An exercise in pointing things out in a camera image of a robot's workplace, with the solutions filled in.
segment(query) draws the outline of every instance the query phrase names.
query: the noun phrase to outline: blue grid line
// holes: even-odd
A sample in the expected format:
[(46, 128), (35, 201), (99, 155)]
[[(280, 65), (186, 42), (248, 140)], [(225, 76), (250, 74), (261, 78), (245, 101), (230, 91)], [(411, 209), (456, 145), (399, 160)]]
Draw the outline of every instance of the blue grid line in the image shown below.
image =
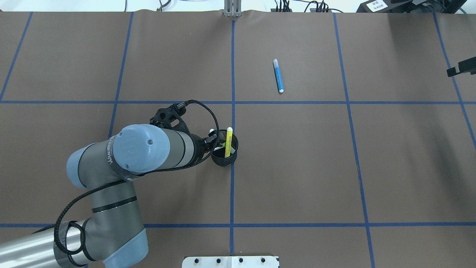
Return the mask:
[[(43, 228), (52, 223), (0, 223), (0, 228)], [(229, 228), (228, 223), (144, 224), (145, 228)], [(321, 228), (321, 227), (431, 227), (476, 226), (476, 222), (375, 222), (375, 223), (234, 223), (234, 228)]]
[[(0, 101), (4, 104), (173, 104), (183, 101)], [(202, 101), (204, 104), (422, 104), (422, 105), (460, 105), (461, 102), (424, 101)], [(463, 102), (474, 105), (476, 102)]]
[[(438, 32), (438, 38), (440, 39), (441, 50), (443, 51), (443, 55), (445, 56), (446, 65), (448, 69), (451, 68), (449, 64), (448, 55), (446, 54), (445, 44), (443, 43), (443, 38), (441, 37), (440, 26), (438, 25), (438, 20), (436, 19), (436, 13), (433, 12), (433, 20), (435, 21), (436, 31)], [(459, 103), (461, 105), (461, 110), (463, 111), (463, 115), (465, 116), (466, 125), (468, 126), (469, 134), (471, 135), (471, 139), (473, 140), (473, 146), (476, 149), (476, 138), (473, 133), (473, 128), (471, 127), (471, 123), (469, 122), (468, 115), (466, 113), (465, 105), (463, 103), (463, 99), (461, 98), (461, 94), (458, 89), (458, 84), (456, 83), (456, 79), (454, 76), (451, 77), (453, 80), (453, 85), (455, 86), (456, 94), (458, 95)]]
[(122, 63), (120, 66), (118, 88), (116, 90), (116, 99), (114, 100), (114, 108), (112, 108), (111, 125), (109, 126), (108, 139), (111, 138), (112, 136), (112, 129), (114, 128), (114, 120), (116, 119), (116, 111), (117, 111), (118, 101), (119, 101), (120, 86), (122, 84), (122, 75), (124, 73), (124, 65), (126, 64), (127, 47), (129, 46), (130, 29), (132, 28), (133, 18), (134, 18), (134, 12), (131, 12), (130, 19), (129, 19), (129, 27), (127, 29), (126, 44), (124, 45), (124, 54), (122, 55)]
[(7, 78), (5, 78), (5, 83), (3, 84), (3, 88), (0, 93), (0, 101), (3, 99), (3, 95), (7, 90), (8, 80), (10, 80), (11, 72), (13, 71), (13, 67), (15, 66), (15, 62), (17, 61), (18, 53), (20, 52), (21, 44), (23, 44), (23, 40), (25, 39), (25, 35), (27, 34), (28, 26), (30, 25), (31, 17), (33, 16), (33, 12), (30, 12), (28, 16), (27, 24), (23, 29), (23, 33), (21, 34), (20, 42), (18, 43), (17, 50), (15, 51), (15, 55), (13, 56), (13, 60), (11, 61), (10, 69), (8, 70)]
[(357, 151), (357, 143), (356, 143), (356, 137), (355, 137), (355, 132), (354, 132), (354, 122), (352, 121), (352, 111), (350, 110), (350, 101), (349, 101), (349, 93), (347, 91), (347, 80), (346, 80), (346, 72), (344, 70), (344, 61), (342, 59), (342, 50), (340, 47), (340, 39), (339, 39), (339, 29), (337, 26), (337, 18), (336, 14), (333, 13), (334, 17), (334, 28), (336, 29), (336, 40), (337, 40), (337, 49), (339, 52), (339, 61), (340, 61), (340, 70), (342, 72), (342, 82), (344, 84), (344, 93), (346, 95), (346, 102), (347, 102), (347, 114), (349, 116), (349, 124), (350, 124), (350, 134), (352, 136), (352, 144), (354, 146), (354, 157), (356, 160), (356, 165), (357, 165), (357, 174), (358, 174), (358, 180), (360, 184), (360, 198), (362, 201), (362, 209), (364, 212), (364, 220), (365, 220), (365, 229), (367, 232), (367, 243), (368, 243), (368, 251), (370, 254), (370, 264), (372, 268), (375, 268), (375, 260), (374, 260), (374, 250), (372, 247), (372, 237), (370, 236), (370, 227), (368, 225), (368, 214), (367, 214), (367, 204), (365, 202), (365, 193), (364, 193), (364, 184), (362, 182), (362, 173), (360, 171), (360, 162), (358, 158), (358, 151)]
[[(235, 131), (235, 20), (231, 22), (231, 127)], [(230, 175), (230, 255), (235, 251), (235, 163)]]

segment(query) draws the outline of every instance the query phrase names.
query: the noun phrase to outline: robotic arm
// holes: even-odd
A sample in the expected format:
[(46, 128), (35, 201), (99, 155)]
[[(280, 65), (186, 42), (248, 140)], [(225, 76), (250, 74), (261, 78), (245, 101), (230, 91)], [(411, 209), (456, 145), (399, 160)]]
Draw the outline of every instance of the robotic arm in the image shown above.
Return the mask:
[[(74, 268), (103, 260), (106, 268), (127, 268), (141, 261), (148, 252), (147, 236), (132, 181), (197, 165), (219, 140), (214, 132), (207, 138), (190, 133), (181, 119), (190, 103), (206, 108), (219, 129), (213, 112), (191, 100), (159, 109), (150, 124), (126, 126), (109, 140), (74, 152), (67, 162), (68, 177), (88, 192), (73, 200), (55, 225), (0, 245), (0, 267)], [(66, 211), (87, 195), (93, 217), (61, 223)]]

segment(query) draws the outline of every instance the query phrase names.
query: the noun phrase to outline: white floor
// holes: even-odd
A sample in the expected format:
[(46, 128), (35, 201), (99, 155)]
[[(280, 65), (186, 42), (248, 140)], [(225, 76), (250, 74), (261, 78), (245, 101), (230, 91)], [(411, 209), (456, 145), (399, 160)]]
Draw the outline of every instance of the white floor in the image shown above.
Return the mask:
[[(330, 8), (343, 12), (355, 12), (365, 0), (326, 0)], [(275, 8), (274, 0), (242, 0), (242, 10), (270, 11)], [(3, 11), (137, 11), (157, 10), (159, 0), (0, 0)], [(208, 11), (223, 9), (223, 0), (171, 0), (164, 11)], [(307, 3), (291, 0), (294, 12), (304, 11)], [(468, 0), (463, 5), (467, 13), (476, 13), (476, 0)]]

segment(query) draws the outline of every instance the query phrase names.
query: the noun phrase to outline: white bracket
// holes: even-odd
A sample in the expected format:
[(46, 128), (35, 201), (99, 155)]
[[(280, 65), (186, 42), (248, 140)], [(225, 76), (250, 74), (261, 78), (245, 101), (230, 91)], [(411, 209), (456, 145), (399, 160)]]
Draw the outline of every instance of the white bracket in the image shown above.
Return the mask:
[(241, 17), (241, 0), (225, 0), (225, 17)]
[(182, 262), (182, 268), (279, 268), (279, 257), (187, 257)]

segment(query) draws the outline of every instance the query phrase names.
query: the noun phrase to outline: gray table surface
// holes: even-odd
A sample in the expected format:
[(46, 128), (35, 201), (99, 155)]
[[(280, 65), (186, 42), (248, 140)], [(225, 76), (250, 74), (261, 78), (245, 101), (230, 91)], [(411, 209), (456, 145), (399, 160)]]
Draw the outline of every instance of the gray table surface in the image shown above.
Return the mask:
[[(0, 242), (83, 193), (75, 150), (197, 99), (235, 128), (238, 159), (135, 182), (135, 267), (476, 265), (476, 76), (446, 76), (475, 56), (476, 15), (0, 12), (0, 36)], [(188, 111), (205, 136), (210, 116)], [(65, 219), (90, 216), (85, 199)]]

